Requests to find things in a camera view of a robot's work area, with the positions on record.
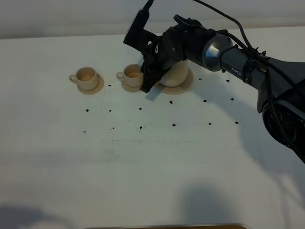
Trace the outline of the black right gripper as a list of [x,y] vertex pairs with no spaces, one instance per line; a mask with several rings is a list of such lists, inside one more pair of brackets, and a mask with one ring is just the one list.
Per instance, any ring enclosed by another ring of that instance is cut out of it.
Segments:
[[203,48],[211,38],[212,30],[202,26],[170,27],[143,55],[140,90],[148,93],[164,76],[164,71],[180,61],[190,60],[203,66]]

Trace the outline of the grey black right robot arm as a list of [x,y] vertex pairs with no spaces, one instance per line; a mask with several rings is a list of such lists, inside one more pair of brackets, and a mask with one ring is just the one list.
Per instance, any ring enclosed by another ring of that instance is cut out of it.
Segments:
[[305,65],[267,57],[226,30],[176,25],[146,47],[143,55],[145,93],[174,64],[190,60],[212,72],[230,73],[258,92],[257,111],[268,133],[305,158]]

